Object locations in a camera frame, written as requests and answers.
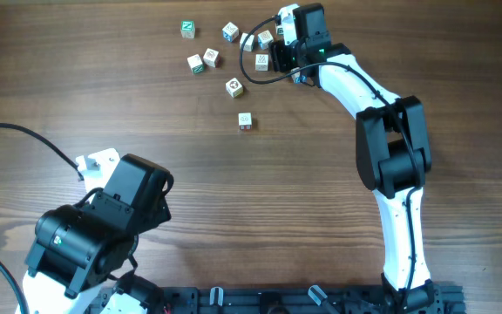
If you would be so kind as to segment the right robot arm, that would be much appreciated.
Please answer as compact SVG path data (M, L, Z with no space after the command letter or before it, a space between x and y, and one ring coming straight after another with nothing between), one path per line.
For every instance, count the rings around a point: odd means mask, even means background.
M344 44L334 44L319 3L281 8L283 38L271 44L273 67L333 95L356 122L356 167L376 198L383 226L383 287L397 313L432 303L420 206L431 151L421 101L380 86Z

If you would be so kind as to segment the wooden block red U side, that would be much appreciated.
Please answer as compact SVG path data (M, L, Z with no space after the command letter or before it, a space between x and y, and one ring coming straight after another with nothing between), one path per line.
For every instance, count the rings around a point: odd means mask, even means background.
M253 126L253 119L251 113L238 114L239 129L242 131L251 130Z

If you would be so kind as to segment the wooden block blue H side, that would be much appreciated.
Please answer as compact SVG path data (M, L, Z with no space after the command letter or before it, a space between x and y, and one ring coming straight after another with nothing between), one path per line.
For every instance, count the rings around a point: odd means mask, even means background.
M305 84L308 80L305 71L296 72L291 78L295 84Z

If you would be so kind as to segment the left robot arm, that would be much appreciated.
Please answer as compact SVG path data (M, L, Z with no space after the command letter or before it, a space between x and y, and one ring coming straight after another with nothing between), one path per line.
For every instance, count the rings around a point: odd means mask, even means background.
M169 170L133 154L86 195L44 213L25 259L20 313L82 313L113 271L133 257L139 236L167 222Z

